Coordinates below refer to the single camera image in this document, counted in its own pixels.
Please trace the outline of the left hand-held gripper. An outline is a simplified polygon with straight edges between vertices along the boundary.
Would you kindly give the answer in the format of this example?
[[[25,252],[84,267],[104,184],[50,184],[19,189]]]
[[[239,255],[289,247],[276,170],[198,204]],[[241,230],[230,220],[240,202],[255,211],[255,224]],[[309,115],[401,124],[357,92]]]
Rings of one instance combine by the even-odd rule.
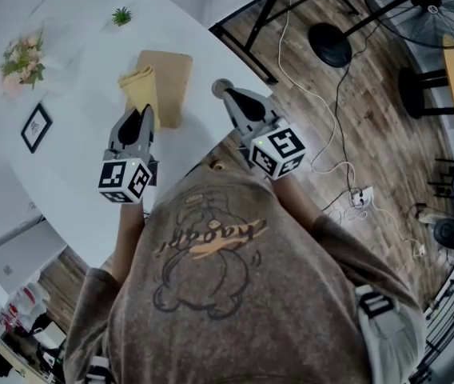
[[[158,161],[149,152],[154,127],[154,112],[150,104],[145,106],[142,115],[133,108],[114,124],[98,183],[98,192],[110,202],[138,204],[147,188],[157,185]],[[144,152],[138,155],[140,132]]]

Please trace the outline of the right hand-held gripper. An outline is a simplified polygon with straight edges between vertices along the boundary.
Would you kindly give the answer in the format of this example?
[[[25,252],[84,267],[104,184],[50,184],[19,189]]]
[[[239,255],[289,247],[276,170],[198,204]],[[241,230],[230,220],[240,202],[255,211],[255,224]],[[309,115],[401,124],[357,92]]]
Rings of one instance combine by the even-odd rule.
[[[228,88],[223,103],[240,135],[241,152],[250,167],[260,168],[267,178],[277,180],[302,162],[306,146],[295,124],[277,120],[272,102],[251,90]]]

